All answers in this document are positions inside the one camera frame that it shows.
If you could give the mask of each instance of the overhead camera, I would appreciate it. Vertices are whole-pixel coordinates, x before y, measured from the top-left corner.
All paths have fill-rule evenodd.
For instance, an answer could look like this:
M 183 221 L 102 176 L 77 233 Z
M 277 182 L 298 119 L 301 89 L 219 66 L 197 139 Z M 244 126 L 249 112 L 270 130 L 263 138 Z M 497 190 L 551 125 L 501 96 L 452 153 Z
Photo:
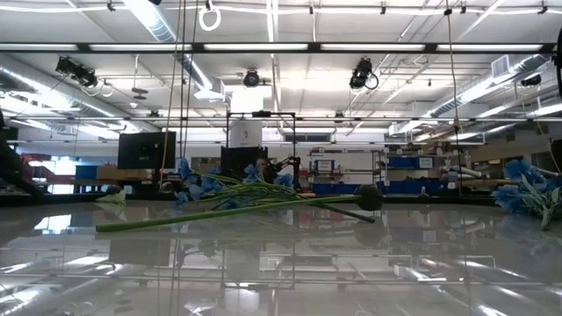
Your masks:
M 371 79 L 375 79 L 376 83 L 370 87 L 368 83 L 371 81 Z M 359 61 L 357 67 L 353 69 L 353 75 L 349 80 L 349 86 L 353 90 L 360 90 L 363 87 L 369 90 L 375 90 L 378 87 L 378 77 L 372 73 L 371 58 L 361 58 L 361 61 Z
M 543 81 L 543 78 L 540 75 L 534 75 L 531 78 L 521 80 L 521 85 L 523 87 L 534 87 L 540 84 Z
M 69 57 L 59 58 L 54 71 L 70 77 L 83 87 L 94 88 L 97 86 L 96 70 L 88 69 L 84 65 L 70 60 Z
M 257 70 L 248 70 L 244 76 L 244 85 L 248 88 L 257 87 L 260 84 L 260 76 L 257 75 Z
M 335 115 L 334 115 L 334 118 L 345 118 L 345 115 L 343 115 L 342 111 L 336 111 Z M 343 121 L 342 120 L 335 120 L 334 123 L 341 124 L 341 123 L 343 123 Z

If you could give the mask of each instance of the black monitor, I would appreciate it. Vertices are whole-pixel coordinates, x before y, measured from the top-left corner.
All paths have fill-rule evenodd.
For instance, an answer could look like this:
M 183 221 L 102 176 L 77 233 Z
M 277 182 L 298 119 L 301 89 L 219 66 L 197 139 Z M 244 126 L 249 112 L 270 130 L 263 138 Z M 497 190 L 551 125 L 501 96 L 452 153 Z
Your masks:
M 122 133 L 119 136 L 118 169 L 159 169 L 166 133 Z M 165 169 L 176 167 L 176 133 L 168 132 Z
M 267 158 L 267 147 L 220 148 L 220 169 L 228 176 L 244 178 L 244 169 L 256 164 L 257 158 Z

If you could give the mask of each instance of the black round tip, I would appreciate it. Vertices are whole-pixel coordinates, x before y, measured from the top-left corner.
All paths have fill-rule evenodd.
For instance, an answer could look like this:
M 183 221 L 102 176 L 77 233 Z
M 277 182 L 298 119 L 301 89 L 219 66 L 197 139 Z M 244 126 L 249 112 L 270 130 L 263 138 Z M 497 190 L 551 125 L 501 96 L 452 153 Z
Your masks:
M 364 184 L 355 190 L 355 195 L 360 196 L 355 204 L 364 211 L 378 211 L 383 207 L 383 194 L 377 187 Z

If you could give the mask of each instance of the black metal frame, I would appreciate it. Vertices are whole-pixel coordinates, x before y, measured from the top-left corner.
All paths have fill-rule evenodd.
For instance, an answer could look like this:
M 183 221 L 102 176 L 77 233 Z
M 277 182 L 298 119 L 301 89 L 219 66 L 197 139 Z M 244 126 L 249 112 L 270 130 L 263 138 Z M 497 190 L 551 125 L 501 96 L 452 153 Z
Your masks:
M 449 45 L 449 43 L 413 43 L 413 42 L 231 42 L 231 43 L 178 43 L 177 47 L 182 47 L 183 44 L 186 46 L 191 46 L 191 49 L 182 50 L 181 48 L 176 51 L 175 48 L 169 48 L 169 43 L 104 43 L 104 42 L 4 42 L 0 44 L 5 45 L 29 45 L 30 48 L 22 47 L 21 49 L 8 49 L 2 48 L 0 45 L 0 53 L 26 53 L 26 54 L 173 54 L 174 52 L 179 54 L 450 54 L 449 50 L 437 50 L 439 45 Z M 48 44 L 48 45 L 76 45 L 77 50 L 68 49 L 55 49 L 51 47 L 34 47 L 33 45 L 38 44 Z M 306 49 L 279 49 L 272 46 L 268 49 L 205 49 L 206 44 L 214 45 L 269 45 L 269 44 L 307 44 Z M 362 50 L 350 50 L 350 49 L 321 49 L 321 45 L 392 45 L 394 48 L 388 49 L 362 49 Z M 486 50 L 486 49 L 473 49 L 470 51 L 453 51 L 454 54 L 554 54 L 554 48 L 556 43 L 474 43 L 474 42 L 464 42 L 464 43 L 454 43 L 455 45 L 541 45 L 542 48 L 536 51 L 530 50 L 513 50 L 508 49 L 498 49 L 498 50 Z M 112 45 L 112 46 L 142 46 L 150 45 L 152 49 L 96 49 L 92 50 L 90 45 Z M 407 49 L 409 45 L 424 45 L 425 47 L 421 50 L 411 50 Z
M 233 115 L 241 115 L 244 118 L 246 115 L 251 115 L 252 118 L 268 118 L 273 116 L 291 116 L 292 117 L 292 156 L 297 156 L 297 113 L 295 112 L 270 112 L 270 111 L 257 111 L 257 112 L 230 112 L 227 111 L 227 149 L 230 147 L 230 118 Z

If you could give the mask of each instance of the glossy table surface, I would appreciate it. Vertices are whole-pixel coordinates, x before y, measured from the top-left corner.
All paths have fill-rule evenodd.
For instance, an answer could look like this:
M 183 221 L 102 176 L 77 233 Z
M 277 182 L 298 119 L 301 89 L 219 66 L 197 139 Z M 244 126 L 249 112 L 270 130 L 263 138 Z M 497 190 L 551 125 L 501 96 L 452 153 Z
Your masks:
M 201 212 L 128 201 L 3 208 L 0 315 L 561 315 L 562 228 L 499 208 L 310 207 L 123 233 Z M 352 204 L 341 208 L 361 212 Z

